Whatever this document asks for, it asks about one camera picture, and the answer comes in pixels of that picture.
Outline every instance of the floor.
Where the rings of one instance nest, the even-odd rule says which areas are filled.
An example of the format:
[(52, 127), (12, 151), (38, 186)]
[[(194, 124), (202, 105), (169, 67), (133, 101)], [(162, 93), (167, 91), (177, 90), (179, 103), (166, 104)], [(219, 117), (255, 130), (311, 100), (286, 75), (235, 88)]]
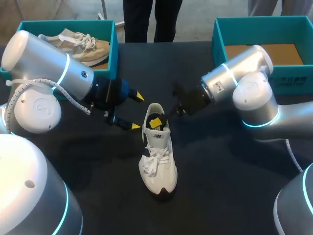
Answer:
[[(102, 12), (101, 0), (19, 0), (27, 20), (97, 19)], [(105, 0), (109, 19), (123, 20), (123, 0)], [(274, 11), (280, 14), (281, 0)], [(152, 42), (156, 21), (154, 6), (150, 17), (148, 42)], [(208, 41), (212, 38), (216, 17), (247, 15), (247, 0), (183, 0), (177, 21), (175, 41)], [(13, 36), (21, 21), (15, 0), (0, 0), (0, 45)], [(124, 41), (123, 29), (118, 32), (119, 41)]]

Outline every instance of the shoe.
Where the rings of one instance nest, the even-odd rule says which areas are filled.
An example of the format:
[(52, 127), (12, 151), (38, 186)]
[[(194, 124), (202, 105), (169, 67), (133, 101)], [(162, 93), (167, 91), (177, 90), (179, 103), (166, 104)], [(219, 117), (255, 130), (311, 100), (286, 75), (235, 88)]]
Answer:
[(146, 153), (139, 161), (139, 171), (149, 191), (159, 199), (166, 199), (176, 187), (177, 168), (168, 123), (156, 129), (150, 128), (150, 121), (161, 114), (164, 114), (161, 105), (153, 103), (149, 106), (142, 127), (142, 140), (147, 147), (145, 147)]
[(93, 66), (104, 61), (110, 53), (109, 42), (98, 40), (89, 34), (74, 33), (68, 29), (64, 29), (61, 34), (54, 37), (47, 37), (43, 34), (38, 37), (87, 66)]

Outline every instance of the shoelace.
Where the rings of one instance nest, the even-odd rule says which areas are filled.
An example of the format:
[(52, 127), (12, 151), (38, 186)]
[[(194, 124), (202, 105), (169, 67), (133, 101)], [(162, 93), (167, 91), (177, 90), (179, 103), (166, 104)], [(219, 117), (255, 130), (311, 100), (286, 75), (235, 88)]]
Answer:
[(169, 145), (167, 145), (165, 149), (159, 149), (151, 148), (151, 146), (148, 144), (145, 148), (148, 149), (150, 157), (146, 157), (148, 161), (146, 161), (146, 163), (143, 165), (143, 169), (147, 174), (153, 176), (154, 174), (156, 174), (159, 164), (169, 163), (170, 158), (168, 155), (166, 155), (169, 149)]
[(84, 51), (96, 48), (96, 38), (91, 37), (89, 34), (85, 35), (83, 33), (75, 33), (75, 35), (78, 35), (80, 40), (80, 42), (74, 45), (75, 47), (82, 45), (85, 48)]

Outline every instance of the teal box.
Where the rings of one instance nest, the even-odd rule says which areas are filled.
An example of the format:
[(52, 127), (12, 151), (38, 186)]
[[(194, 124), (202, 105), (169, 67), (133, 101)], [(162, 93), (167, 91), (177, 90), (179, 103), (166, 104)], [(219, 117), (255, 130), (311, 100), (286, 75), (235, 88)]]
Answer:
[[(108, 69), (94, 70), (95, 76), (102, 76), (115, 79), (117, 73), (118, 41), (115, 29), (115, 22), (112, 20), (81, 20), (81, 21), (23, 21), (17, 31), (26, 30), (36, 36), (56, 36), (65, 28), (73, 32), (90, 34), (99, 40), (110, 42), (110, 54)], [(0, 68), (0, 75), (4, 81), (12, 80), (11, 74)]]
[(254, 44), (295, 44), (304, 65), (274, 66), (268, 80), (275, 94), (313, 94), (313, 25), (307, 16), (215, 19), (215, 66), (227, 61), (225, 46)]

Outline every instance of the person's leg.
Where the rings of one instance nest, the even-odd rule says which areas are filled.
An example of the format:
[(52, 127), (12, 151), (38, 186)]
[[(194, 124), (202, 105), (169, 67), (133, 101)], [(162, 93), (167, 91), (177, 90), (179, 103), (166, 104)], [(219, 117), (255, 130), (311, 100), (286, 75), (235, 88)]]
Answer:
[(306, 16), (313, 0), (282, 0), (282, 16)]
[(156, 0), (156, 34), (154, 42), (172, 42), (182, 0)]
[(146, 43), (153, 0), (123, 0), (125, 42)]
[(271, 16), (277, 0), (248, 0), (248, 16)]

